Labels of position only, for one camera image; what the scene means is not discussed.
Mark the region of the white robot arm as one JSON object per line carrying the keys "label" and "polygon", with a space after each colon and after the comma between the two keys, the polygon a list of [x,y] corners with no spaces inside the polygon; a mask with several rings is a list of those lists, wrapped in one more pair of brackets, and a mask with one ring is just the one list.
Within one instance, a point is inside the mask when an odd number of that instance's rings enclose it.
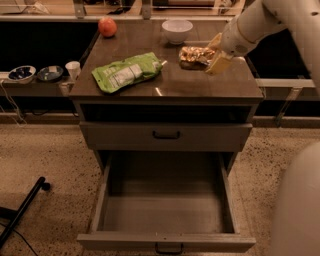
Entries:
{"label": "white robot arm", "polygon": [[[226,25],[209,46],[206,68],[223,72],[266,36],[288,29],[317,90],[320,90],[319,0],[255,0]],[[269,256],[320,256],[320,143],[302,150],[285,171],[277,196]]]}

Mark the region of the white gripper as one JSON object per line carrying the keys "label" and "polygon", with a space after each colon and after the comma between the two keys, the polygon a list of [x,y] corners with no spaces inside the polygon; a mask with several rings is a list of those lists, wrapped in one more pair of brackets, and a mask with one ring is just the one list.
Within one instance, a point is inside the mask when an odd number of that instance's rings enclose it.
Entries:
{"label": "white gripper", "polygon": [[222,34],[218,33],[207,45],[212,50],[217,50],[205,69],[209,75],[217,75],[226,70],[232,62],[233,56],[245,56],[254,49],[254,44],[249,42],[240,33],[237,24],[238,19],[234,18],[226,24]]}

